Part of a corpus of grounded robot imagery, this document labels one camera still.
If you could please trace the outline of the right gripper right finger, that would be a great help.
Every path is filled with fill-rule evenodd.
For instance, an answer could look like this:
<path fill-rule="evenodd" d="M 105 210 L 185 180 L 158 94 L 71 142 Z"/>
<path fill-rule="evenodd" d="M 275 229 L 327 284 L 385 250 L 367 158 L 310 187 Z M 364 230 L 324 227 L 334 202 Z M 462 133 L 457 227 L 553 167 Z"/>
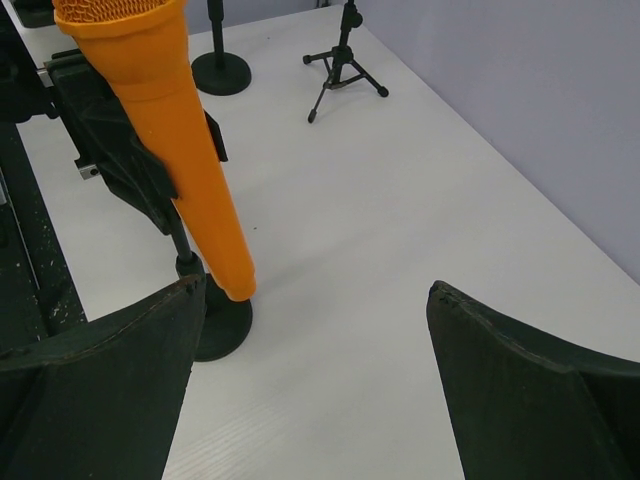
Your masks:
<path fill-rule="evenodd" d="M 467 479 L 636 479 L 639 365 L 435 282 L 426 318 Z"/>

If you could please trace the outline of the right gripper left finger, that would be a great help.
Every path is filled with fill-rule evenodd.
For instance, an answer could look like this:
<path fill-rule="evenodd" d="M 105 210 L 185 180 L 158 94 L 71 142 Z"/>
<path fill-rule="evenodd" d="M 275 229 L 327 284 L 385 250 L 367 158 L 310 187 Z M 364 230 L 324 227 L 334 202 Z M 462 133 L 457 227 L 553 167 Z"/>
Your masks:
<path fill-rule="evenodd" d="M 4 479 L 159 479 L 205 314 L 191 275 L 1 355 Z"/>

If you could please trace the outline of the black round-base mic stand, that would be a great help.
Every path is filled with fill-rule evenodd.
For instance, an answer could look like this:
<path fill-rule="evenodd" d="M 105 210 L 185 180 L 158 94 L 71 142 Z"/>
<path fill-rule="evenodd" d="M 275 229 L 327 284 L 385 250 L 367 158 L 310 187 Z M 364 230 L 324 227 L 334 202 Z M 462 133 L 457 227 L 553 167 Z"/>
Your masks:
<path fill-rule="evenodd" d="M 79 153 L 76 166 L 93 165 L 113 195 L 172 238 L 179 277 L 206 277 L 205 319 L 195 360 L 210 362 L 231 354 L 250 332 L 251 302 L 231 301 L 191 249 L 172 203 L 177 191 L 166 168 L 143 146 L 111 87 L 80 50 L 54 54 L 45 71 L 53 103 Z"/>

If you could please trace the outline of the orange microphone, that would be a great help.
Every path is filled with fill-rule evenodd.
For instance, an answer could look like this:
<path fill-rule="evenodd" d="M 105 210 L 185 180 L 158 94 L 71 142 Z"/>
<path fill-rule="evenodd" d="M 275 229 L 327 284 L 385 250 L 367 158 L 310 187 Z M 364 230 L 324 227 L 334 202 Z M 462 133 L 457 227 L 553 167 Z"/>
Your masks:
<path fill-rule="evenodd" d="M 141 143 L 166 167 L 174 202 L 216 283 L 256 291 L 247 246 L 192 77 L 182 1 L 56 1 L 54 19 L 109 83 Z"/>

